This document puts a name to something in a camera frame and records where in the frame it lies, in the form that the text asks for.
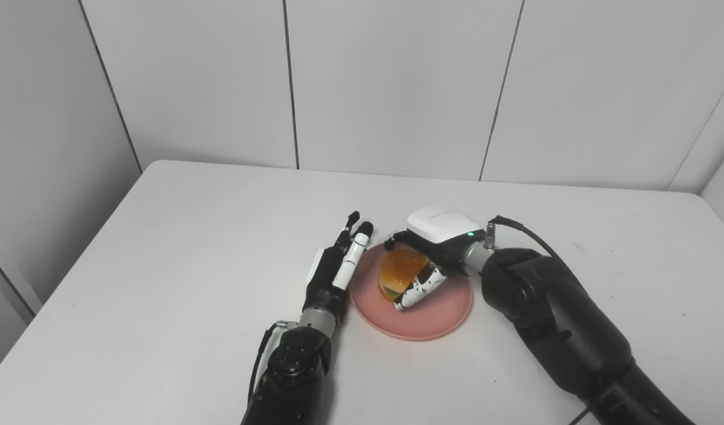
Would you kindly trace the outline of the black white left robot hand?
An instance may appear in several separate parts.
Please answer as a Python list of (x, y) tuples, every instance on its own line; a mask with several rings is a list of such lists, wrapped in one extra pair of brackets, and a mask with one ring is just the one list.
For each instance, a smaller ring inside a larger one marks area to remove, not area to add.
[(346, 316), (347, 290), (360, 259), (367, 251), (374, 230), (370, 221), (360, 220), (360, 212), (352, 212), (332, 245), (319, 249), (308, 273), (305, 301), (302, 307), (303, 326), (319, 328), (318, 318), (338, 325)]

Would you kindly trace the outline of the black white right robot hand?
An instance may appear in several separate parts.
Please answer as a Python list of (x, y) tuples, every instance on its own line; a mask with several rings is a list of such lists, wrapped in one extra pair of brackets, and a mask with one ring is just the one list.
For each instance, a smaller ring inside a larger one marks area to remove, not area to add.
[(405, 228), (389, 235), (384, 249), (405, 244), (429, 262), (394, 299), (397, 311), (411, 308), (432, 294), (446, 279), (479, 274), (496, 252), (495, 229), (484, 228), (466, 215), (442, 207), (427, 207), (407, 218)]

